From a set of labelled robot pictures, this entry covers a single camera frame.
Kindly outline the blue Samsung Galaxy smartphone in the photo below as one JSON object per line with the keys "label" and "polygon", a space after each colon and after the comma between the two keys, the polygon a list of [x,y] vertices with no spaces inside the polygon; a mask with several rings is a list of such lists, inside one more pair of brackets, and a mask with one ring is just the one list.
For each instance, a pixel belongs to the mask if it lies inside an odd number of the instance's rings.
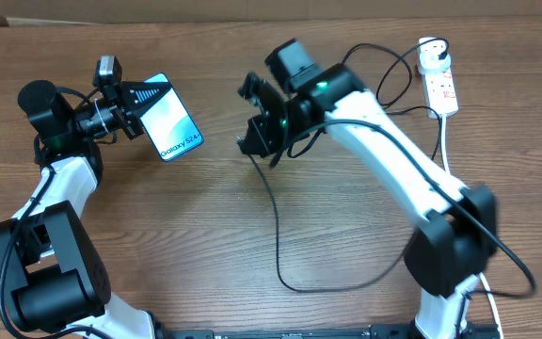
{"label": "blue Samsung Galaxy smartphone", "polygon": [[174,87],[141,117],[140,121],[160,158],[169,162],[204,142],[203,135]]}

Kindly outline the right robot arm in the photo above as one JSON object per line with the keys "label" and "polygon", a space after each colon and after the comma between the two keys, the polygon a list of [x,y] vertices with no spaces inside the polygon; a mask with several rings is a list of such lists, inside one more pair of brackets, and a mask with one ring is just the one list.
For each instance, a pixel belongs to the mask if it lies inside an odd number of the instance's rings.
{"label": "right robot arm", "polygon": [[468,187],[424,154],[391,120],[375,95],[344,64],[323,69],[298,40],[267,58],[271,80],[247,75],[240,96],[258,107],[238,142],[251,160],[272,164],[300,140],[328,134],[358,156],[413,226],[400,261],[421,287],[407,325],[373,325],[372,338],[499,338],[499,324],[467,319],[470,299],[487,290],[485,269],[498,248],[497,201]]}

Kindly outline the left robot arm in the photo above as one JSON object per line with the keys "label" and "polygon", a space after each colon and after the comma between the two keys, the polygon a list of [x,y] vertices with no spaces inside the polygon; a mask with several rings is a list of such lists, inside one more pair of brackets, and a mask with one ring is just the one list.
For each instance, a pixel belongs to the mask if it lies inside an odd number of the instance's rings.
{"label": "left robot arm", "polygon": [[18,105],[37,134],[40,182],[26,204],[0,222],[0,318],[15,338],[42,331],[46,338],[169,338],[153,313],[115,295],[102,261],[81,222],[90,195],[103,179],[99,139],[123,131],[149,133],[145,118],[161,118],[174,97],[159,73],[144,82],[98,75],[101,98],[67,101],[70,89],[35,80]]}

